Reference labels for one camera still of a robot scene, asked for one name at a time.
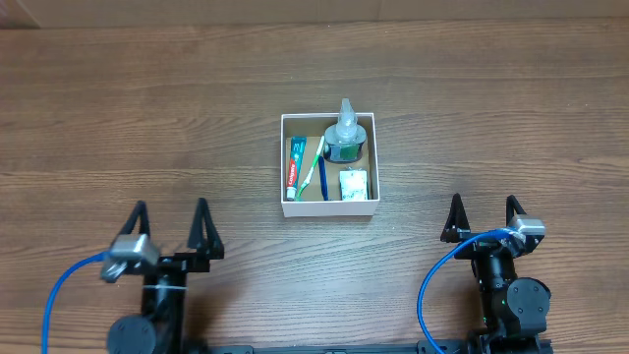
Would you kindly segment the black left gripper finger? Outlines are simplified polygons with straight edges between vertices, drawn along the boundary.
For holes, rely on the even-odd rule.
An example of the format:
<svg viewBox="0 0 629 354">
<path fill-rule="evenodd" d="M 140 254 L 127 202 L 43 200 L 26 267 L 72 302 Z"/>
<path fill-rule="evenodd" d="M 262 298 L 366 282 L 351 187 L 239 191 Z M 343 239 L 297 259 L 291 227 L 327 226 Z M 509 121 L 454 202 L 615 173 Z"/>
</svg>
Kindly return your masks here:
<svg viewBox="0 0 629 354">
<path fill-rule="evenodd" d="M 130 213 L 127 221 L 123 224 L 119 234 L 129 235 L 132 234 L 136 225 L 139 226 L 138 233 L 150 235 L 149 219 L 147 206 L 144 201 L 137 201 L 134 209 Z"/>
<path fill-rule="evenodd" d="M 222 260 L 224 245 L 213 223 L 207 200 L 199 198 L 190 229 L 188 247 L 207 260 Z"/>
</svg>

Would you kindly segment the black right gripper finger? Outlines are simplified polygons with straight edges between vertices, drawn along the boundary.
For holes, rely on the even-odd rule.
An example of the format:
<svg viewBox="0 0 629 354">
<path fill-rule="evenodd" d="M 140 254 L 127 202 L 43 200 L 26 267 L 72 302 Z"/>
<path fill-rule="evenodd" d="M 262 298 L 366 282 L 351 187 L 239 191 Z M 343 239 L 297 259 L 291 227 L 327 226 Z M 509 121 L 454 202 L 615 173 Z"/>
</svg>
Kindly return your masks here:
<svg viewBox="0 0 629 354">
<path fill-rule="evenodd" d="M 526 212 L 518 202 L 517 198 L 514 195 L 510 195 L 506 198 L 506 206 L 505 206 L 505 221 L 507 224 L 512 224 L 517 219 L 521 218 L 523 215 L 526 215 Z"/>
<path fill-rule="evenodd" d="M 452 197 L 450 211 L 446 219 L 440 241 L 459 243 L 471 237 L 471 227 L 465 212 L 461 196 L 456 193 Z"/>
</svg>

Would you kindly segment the green white toothbrush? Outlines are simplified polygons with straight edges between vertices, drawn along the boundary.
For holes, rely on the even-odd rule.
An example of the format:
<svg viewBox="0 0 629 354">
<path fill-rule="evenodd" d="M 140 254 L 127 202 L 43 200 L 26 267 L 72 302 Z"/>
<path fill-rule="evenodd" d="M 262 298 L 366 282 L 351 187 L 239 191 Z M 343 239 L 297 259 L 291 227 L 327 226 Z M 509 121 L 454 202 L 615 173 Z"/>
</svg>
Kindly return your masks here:
<svg viewBox="0 0 629 354">
<path fill-rule="evenodd" d="M 308 174 L 306 175 L 306 178 L 305 178 L 304 182 L 301 184 L 301 186 L 300 186 L 300 188 L 299 188 L 299 190 L 297 192 L 297 195 L 296 195 L 297 201 L 300 201 L 302 199 L 303 192 L 310 185 L 310 183 L 312 181 L 312 177 L 313 177 L 313 174 L 314 174 L 314 171 L 315 171 L 315 167 L 317 166 L 318 160 L 321 158 L 322 153 L 323 153 L 324 143 L 325 143 L 325 137 L 321 136 L 320 140 L 319 140 L 319 143 L 318 143 L 318 146 L 317 146 L 317 150 L 315 152 L 314 159 L 313 159 L 312 164 L 311 164 L 311 167 L 310 167 L 310 169 L 308 171 Z"/>
</svg>

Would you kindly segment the green white soap packet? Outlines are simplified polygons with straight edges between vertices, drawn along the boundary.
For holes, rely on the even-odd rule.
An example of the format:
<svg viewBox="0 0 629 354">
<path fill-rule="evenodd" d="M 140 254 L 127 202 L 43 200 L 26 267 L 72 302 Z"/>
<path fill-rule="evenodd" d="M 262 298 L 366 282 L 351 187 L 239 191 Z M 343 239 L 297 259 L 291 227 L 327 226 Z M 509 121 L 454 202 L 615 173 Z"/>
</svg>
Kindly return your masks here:
<svg viewBox="0 0 629 354">
<path fill-rule="evenodd" d="M 345 202 L 369 199 L 369 174 L 365 169 L 346 169 L 339 172 L 341 199 Z"/>
</svg>

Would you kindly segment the white teal toothpaste tube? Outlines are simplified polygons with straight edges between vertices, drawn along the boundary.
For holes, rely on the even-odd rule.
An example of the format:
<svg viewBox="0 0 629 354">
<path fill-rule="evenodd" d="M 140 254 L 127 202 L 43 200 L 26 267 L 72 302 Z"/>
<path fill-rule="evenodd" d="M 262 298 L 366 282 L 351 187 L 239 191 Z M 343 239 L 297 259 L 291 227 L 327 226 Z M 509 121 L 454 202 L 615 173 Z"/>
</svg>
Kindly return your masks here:
<svg viewBox="0 0 629 354">
<path fill-rule="evenodd" d="M 294 201 L 297 195 L 299 174 L 306 145 L 306 137 L 294 136 L 291 138 L 291 152 L 286 179 L 286 199 L 288 201 Z"/>
</svg>

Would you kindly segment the white cardboard box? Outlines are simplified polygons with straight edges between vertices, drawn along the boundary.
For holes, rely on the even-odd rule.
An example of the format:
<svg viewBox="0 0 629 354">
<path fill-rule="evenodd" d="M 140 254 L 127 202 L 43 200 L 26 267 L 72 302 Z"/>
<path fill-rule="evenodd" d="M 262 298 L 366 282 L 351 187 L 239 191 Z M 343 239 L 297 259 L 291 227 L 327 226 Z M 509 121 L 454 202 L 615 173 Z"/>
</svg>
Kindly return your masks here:
<svg viewBox="0 0 629 354">
<path fill-rule="evenodd" d="M 380 181 L 378 171 L 377 143 L 375 139 L 375 116 L 372 112 L 359 112 L 358 123 L 363 126 L 368 138 L 362 148 L 362 158 L 350 164 L 327 162 L 326 182 L 328 199 L 322 197 L 319 172 L 316 170 L 309 187 L 301 199 L 290 202 L 286 199 L 286 180 L 290 158 L 290 139 L 305 136 L 308 145 L 304 153 L 304 162 L 299 174 L 303 180 L 309 172 L 319 138 L 329 126 L 337 122 L 338 114 L 332 113 L 297 113 L 283 114 L 279 123 L 279 201 L 286 217 L 317 216 L 373 216 L 380 201 Z M 365 201 L 344 201 L 341 197 L 339 172 L 342 170 L 361 169 L 368 172 L 368 198 Z"/>
</svg>

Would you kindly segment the clear pump soap bottle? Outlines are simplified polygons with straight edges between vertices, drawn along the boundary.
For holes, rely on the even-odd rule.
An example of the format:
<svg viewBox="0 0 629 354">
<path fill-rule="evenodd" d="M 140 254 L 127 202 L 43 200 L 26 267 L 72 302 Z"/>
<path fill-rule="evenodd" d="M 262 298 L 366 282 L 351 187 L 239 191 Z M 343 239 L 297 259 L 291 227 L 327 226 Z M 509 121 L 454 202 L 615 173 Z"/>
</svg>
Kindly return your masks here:
<svg viewBox="0 0 629 354">
<path fill-rule="evenodd" d="M 323 156 L 334 163 L 352 163 L 362 157 L 367 131 L 358 124 L 358 115 L 350 100 L 343 98 L 337 123 L 324 133 Z"/>
</svg>

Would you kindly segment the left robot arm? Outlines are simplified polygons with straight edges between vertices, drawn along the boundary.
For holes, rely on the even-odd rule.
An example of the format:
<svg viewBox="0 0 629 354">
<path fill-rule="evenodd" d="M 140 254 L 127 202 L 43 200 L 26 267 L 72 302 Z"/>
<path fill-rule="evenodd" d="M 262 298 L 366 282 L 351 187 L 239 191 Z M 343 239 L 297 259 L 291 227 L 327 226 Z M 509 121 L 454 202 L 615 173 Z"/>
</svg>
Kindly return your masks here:
<svg viewBox="0 0 629 354">
<path fill-rule="evenodd" d="M 110 353 L 207 353 L 202 340 L 184 337 L 185 300 L 190 273 L 210 272 L 224 258 L 224 245 L 207 200 L 197 201 L 184 253 L 163 256 L 152 243 L 148 211 L 139 201 L 106 252 L 100 277 L 107 283 L 123 275 L 143 278 L 141 311 L 122 317 L 109 329 Z"/>
</svg>

